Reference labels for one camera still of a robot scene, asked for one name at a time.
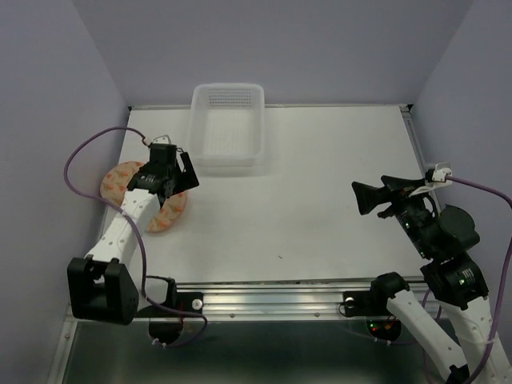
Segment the orange floral round laundry bag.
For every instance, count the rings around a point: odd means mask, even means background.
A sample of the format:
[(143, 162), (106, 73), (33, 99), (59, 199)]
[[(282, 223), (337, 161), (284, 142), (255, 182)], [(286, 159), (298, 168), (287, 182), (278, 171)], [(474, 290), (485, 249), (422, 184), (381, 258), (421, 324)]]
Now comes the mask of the orange floral round laundry bag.
[[(117, 164), (107, 172), (101, 181), (100, 195), (116, 206), (120, 206), (124, 200), (128, 182), (143, 165), (143, 162), (138, 161)], [(187, 192), (168, 198), (158, 214), (151, 219), (146, 231), (157, 234), (170, 229), (185, 211), (187, 198)]]

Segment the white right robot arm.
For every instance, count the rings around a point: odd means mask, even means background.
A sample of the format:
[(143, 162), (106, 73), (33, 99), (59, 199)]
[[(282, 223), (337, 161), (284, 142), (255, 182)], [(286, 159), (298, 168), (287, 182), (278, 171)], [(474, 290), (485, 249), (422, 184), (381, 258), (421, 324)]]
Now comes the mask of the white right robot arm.
[(456, 206), (427, 208), (430, 192), (452, 182), (469, 186), (450, 168), (431, 169), (424, 178), (383, 175), (382, 186), (353, 182), (361, 215), (380, 205), (379, 218), (394, 217), (419, 255), (428, 261), (420, 271), (454, 328), (450, 337), (427, 312), (406, 280), (396, 272), (382, 274), (363, 292), (347, 293), (339, 311), (346, 317), (396, 318), (414, 336), (446, 383), (509, 383), (511, 364), (498, 336), (502, 299), (490, 305), (489, 289), (467, 251), (480, 237), (474, 220)]

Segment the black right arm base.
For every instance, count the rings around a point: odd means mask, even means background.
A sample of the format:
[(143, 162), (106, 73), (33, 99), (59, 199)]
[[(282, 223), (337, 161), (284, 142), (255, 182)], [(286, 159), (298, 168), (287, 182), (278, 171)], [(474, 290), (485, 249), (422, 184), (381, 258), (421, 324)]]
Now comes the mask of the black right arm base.
[(362, 318), (366, 334), (375, 342), (398, 344), (402, 333), (401, 322), (386, 308), (384, 301), (375, 299), (368, 290), (346, 291), (338, 304), (338, 312), (345, 318)]

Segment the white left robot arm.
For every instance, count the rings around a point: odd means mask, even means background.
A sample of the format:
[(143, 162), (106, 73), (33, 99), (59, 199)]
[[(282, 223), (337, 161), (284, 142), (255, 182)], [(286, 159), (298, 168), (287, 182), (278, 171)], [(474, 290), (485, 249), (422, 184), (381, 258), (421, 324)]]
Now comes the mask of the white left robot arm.
[(139, 292), (129, 264), (142, 233), (166, 200), (198, 186), (186, 152), (171, 143), (151, 143), (149, 161), (128, 182), (122, 204), (98, 242), (67, 267), (73, 316), (128, 325), (138, 311)]

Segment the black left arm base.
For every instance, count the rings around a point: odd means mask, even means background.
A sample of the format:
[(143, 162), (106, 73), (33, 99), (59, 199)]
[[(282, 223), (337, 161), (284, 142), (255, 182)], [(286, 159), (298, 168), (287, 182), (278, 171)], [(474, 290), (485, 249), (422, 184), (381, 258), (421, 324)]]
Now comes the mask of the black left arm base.
[[(166, 296), (161, 301), (150, 297), (154, 288), (148, 288), (150, 280), (166, 284)], [(200, 338), (208, 326), (208, 319), (202, 308), (193, 307), (194, 300), (202, 302), (200, 292), (179, 293), (173, 278), (147, 275), (142, 278), (141, 297), (148, 306), (138, 310), (137, 315), (148, 317), (148, 336), (153, 345), (163, 349), (189, 345)]]

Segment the white perforated plastic basket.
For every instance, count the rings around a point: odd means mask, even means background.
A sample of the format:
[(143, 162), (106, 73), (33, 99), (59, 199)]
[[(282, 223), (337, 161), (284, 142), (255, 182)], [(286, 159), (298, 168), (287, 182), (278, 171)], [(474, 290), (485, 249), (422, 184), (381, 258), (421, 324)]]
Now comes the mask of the white perforated plastic basket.
[(210, 83), (194, 89), (185, 149), (200, 175), (267, 173), (264, 89), (251, 83)]

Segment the aluminium mounting rail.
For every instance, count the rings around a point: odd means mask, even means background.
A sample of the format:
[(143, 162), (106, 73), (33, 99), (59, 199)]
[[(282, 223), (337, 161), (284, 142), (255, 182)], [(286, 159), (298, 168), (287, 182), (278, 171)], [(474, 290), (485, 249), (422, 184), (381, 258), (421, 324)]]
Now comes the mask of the aluminium mounting rail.
[(368, 291), (370, 280), (178, 283), (178, 298), (199, 298), (209, 322), (337, 321), (349, 292)]

